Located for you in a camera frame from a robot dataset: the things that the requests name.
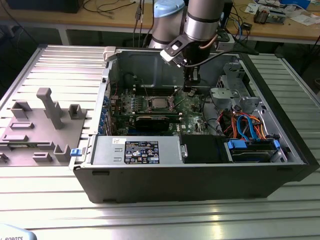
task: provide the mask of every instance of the electronic device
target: electronic device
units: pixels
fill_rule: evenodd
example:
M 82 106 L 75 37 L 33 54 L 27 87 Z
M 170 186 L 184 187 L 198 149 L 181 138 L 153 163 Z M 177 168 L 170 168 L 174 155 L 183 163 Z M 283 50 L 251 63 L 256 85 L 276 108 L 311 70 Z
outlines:
M 76 14 L 84 0 L 6 0 L 11 9 Z
M 90 201 L 265 198 L 319 167 L 248 55 L 202 65 L 184 92 L 159 52 L 104 51 L 89 141 L 69 165 Z

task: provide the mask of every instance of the metal bracket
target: metal bracket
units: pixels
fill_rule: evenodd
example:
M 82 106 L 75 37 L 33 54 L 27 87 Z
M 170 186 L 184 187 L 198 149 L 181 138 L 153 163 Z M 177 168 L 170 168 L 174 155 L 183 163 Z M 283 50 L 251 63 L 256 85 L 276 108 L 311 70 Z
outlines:
M 188 157 L 188 150 L 187 150 L 187 145 L 180 145 L 180 151 L 181 151 L 181 157 L 182 158 L 187 158 Z

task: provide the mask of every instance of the paper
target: paper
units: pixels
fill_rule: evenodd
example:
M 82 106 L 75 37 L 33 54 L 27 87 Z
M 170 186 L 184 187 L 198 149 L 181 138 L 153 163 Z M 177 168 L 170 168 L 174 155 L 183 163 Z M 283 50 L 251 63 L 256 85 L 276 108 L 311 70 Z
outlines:
M 309 17 L 303 14 L 299 16 L 291 17 L 291 19 L 306 26 L 319 23 L 319 20 L 316 19 L 315 17 Z
M 245 13 L 256 14 L 259 4 L 249 3 L 245 9 Z
M 112 144 L 125 144 L 126 138 L 112 138 Z

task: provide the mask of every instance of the black plastic cover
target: black plastic cover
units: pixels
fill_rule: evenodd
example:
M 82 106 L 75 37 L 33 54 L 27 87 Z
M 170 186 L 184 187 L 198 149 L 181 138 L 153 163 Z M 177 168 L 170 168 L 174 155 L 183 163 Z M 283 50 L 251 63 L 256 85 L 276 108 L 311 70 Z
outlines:
M 181 135 L 181 144 L 186 145 L 185 164 L 222 164 L 228 163 L 224 146 L 226 138 L 214 135 Z

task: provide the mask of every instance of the power supply label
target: power supply label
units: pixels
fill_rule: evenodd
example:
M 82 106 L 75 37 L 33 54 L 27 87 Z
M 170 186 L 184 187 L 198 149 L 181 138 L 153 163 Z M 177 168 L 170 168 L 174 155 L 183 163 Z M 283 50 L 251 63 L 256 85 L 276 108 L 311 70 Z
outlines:
M 126 141 L 124 162 L 126 164 L 159 164 L 158 141 Z

